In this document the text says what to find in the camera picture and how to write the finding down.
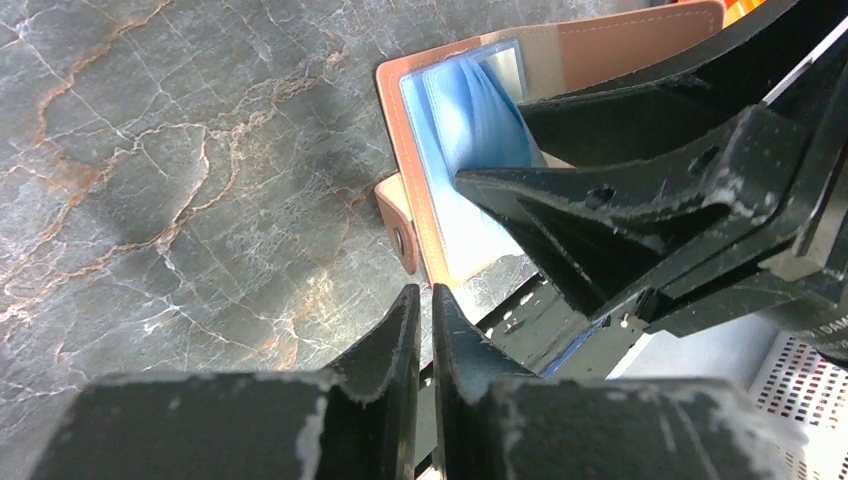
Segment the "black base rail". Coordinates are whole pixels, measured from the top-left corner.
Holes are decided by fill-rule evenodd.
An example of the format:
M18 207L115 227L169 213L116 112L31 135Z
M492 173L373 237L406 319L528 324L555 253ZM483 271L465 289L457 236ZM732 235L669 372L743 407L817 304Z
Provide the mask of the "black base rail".
M603 379L642 336L633 324L587 324L539 275L477 327L513 359L546 378Z

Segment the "brown leather card holder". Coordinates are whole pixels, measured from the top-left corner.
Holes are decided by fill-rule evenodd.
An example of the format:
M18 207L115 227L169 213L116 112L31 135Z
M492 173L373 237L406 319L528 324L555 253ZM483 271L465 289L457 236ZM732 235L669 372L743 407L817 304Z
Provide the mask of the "brown leather card holder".
M562 167L519 106L611 80L720 31L721 1L512 27L386 61L377 93L397 161L375 189L403 269L458 286L520 247L459 194L466 168Z

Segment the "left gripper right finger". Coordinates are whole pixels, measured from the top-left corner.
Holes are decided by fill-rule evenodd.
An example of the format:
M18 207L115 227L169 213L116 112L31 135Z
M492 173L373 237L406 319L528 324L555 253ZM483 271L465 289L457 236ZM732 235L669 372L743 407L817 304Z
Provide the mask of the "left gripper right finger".
M433 288L447 479L786 479L803 430L710 378L544 379Z

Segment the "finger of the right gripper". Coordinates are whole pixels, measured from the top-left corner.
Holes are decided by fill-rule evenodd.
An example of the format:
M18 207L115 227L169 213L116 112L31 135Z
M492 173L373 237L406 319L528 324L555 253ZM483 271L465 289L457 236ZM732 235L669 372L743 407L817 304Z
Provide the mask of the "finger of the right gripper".
M520 112L538 146L572 165L650 159L764 101L846 15L844 1L766 1L675 56Z
M662 314L757 271L795 173L795 125L759 105L678 149L617 165L460 172L574 308L599 318L655 294Z

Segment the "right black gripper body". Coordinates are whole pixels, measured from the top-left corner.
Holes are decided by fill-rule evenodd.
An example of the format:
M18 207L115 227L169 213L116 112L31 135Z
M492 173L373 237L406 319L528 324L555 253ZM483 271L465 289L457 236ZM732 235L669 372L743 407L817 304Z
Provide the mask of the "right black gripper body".
M764 313L845 360L845 21L742 19L641 77L663 249L636 315L688 334Z

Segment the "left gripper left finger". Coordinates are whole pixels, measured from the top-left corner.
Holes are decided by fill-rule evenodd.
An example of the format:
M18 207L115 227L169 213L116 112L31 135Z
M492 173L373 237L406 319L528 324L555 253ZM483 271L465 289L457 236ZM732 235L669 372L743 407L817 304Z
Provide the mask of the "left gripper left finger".
M63 415L36 479L410 479L420 290L315 371L115 374Z

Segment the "orange horseshoe toy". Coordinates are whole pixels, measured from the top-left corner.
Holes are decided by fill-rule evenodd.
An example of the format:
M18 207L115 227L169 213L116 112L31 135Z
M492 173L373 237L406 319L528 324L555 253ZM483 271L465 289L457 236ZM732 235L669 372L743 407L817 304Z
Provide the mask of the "orange horseshoe toy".
M724 27L735 23L765 2L766 0L724 0L723 3L726 6Z

